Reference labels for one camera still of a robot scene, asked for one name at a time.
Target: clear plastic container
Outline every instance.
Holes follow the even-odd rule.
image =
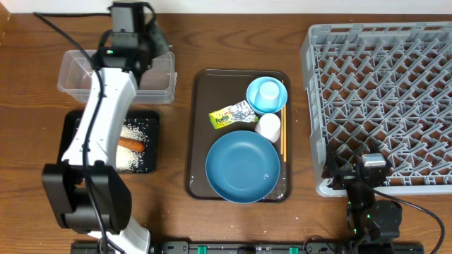
[[[90,56],[95,50],[86,51]],[[91,88],[90,63],[78,50],[64,54],[58,77],[58,90],[68,93],[79,102],[87,102]],[[133,104],[169,104],[174,101],[177,73],[174,54],[167,52],[153,59],[153,67],[141,77]]]

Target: wood grain surface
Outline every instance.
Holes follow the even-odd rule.
[[[299,48],[310,25],[452,20],[452,16],[392,15],[159,15],[174,45],[178,72],[171,104],[141,105],[160,114],[157,171],[122,175],[133,196],[133,215],[156,240],[304,241],[350,235],[345,198],[322,198],[314,190],[309,112],[303,91]],[[110,28],[105,17],[52,18],[86,49]],[[30,14],[13,14],[0,48],[0,252],[68,253],[76,239],[57,226],[41,184],[45,163],[55,162],[65,115],[83,107],[58,91],[62,56],[73,47]],[[204,68],[279,70],[292,83],[293,191],[282,204],[237,205],[197,201],[184,190],[191,89]],[[442,218],[452,252],[452,196],[410,196]],[[420,241],[429,253],[439,226],[403,207],[399,241]]]

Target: black tray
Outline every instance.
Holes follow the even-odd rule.
[[[61,161],[64,152],[69,148],[74,135],[76,134],[80,119],[83,115],[82,110],[74,110],[69,112],[64,119],[63,133],[61,134],[61,142],[59,145],[57,163]],[[143,132],[148,136],[145,142],[143,162],[139,164],[137,169],[131,171],[118,171],[119,173],[152,173],[155,171],[155,163],[157,161],[157,146],[159,133],[159,116],[155,111],[129,111],[127,112],[124,123],[135,123],[135,120],[145,120],[147,126],[143,127]]]
[[[206,158],[213,143],[232,131],[254,131],[256,123],[236,122],[215,130],[208,114],[246,99],[246,89],[251,81],[262,76],[282,80],[287,88],[287,161],[280,154],[280,140],[274,146],[280,155],[281,173],[273,191],[259,202],[282,202],[292,191],[292,142],[290,136],[290,81],[278,71],[232,71],[208,69],[195,78],[191,105],[189,155],[185,171],[185,189],[199,200],[223,200],[213,189],[206,176]]]

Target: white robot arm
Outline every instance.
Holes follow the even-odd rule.
[[[61,162],[46,164],[42,172],[43,186],[60,227],[95,238],[104,233],[108,238],[103,239],[105,244],[138,254],[150,252],[150,232],[131,216],[131,194],[115,164],[121,127],[141,76],[152,66],[153,58],[169,49],[154,13],[145,23],[145,7],[153,11],[146,2],[115,1],[110,7],[113,29],[102,36],[96,54],[89,59],[95,70],[77,133]],[[106,47],[109,36],[112,45]],[[86,188],[77,186],[84,178]]]

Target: yellow snack wrapper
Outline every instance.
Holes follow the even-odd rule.
[[[209,114],[209,118],[213,128],[215,129],[228,126],[236,121],[242,121],[245,123],[253,123],[258,121],[258,117],[255,115],[253,109],[249,106],[246,100],[212,112]]]

